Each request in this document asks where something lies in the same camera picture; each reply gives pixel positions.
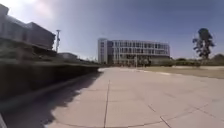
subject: palm tree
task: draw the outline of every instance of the palm tree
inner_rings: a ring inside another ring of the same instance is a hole
[[[212,36],[209,33],[208,29],[201,28],[198,31],[199,38],[194,38],[193,43],[196,44],[194,50],[198,53],[199,57],[202,59],[208,59],[209,54],[211,53],[210,47],[214,47],[214,43],[212,41]]]

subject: concrete wall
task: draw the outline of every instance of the concrete wall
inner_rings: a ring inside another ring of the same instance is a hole
[[[13,22],[6,20],[2,24],[2,38],[19,42],[27,42],[27,29]]]
[[[96,72],[98,67],[54,63],[0,63],[0,101]]]
[[[76,61],[78,59],[78,56],[72,53],[58,53],[58,57],[71,61]]]
[[[28,24],[30,26],[30,30],[28,31],[28,43],[34,44],[36,46],[52,49],[55,35],[48,30],[40,27],[39,25],[31,22]]]
[[[8,14],[9,9],[0,4],[0,37],[2,35],[2,26],[5,22],[5,16]]]

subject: blue sky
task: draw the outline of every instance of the blue sky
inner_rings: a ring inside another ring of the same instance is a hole
[[[150,40],[169,43],[171,56],[194,58],[192,39],[208,28],[224,53],[223,0],[0,0],[9,15],[61,29],[60,52],[96,58],[97,39]]]

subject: sidewalk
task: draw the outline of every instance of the sidewalk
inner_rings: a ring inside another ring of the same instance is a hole
[[[5,120],[9,128],[223,128],[223,83],[105,69]]]

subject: white building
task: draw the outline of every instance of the white building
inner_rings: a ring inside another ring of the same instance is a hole
[[[98,61],[106,64],[133,65],[142,61],[156,61],[170,58],[167,43],[139,40],[98,40]]]

